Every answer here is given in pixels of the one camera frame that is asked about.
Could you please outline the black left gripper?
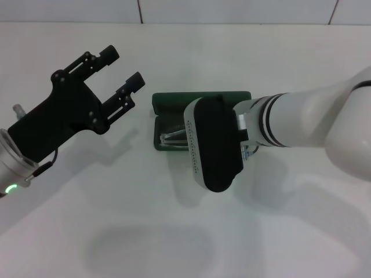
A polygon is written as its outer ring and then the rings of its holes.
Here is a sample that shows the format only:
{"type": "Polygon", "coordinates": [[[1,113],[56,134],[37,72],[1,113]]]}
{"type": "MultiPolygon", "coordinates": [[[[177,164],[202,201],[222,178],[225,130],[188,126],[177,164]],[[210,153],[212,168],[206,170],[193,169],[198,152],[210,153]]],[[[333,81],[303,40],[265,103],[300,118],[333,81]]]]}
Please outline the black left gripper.
{"type": "Polygon", "coordinates": [[[109,45],[98,56],[85,52],[64,69],[68,75],[57,72],[49,97],[8,128],[23,156],[40,162],[80,131],[102,135],[135,106],[131,94],[146,84],[139,72],[103,104],[83,82],[117,59],[116,48],[109,45]]]}

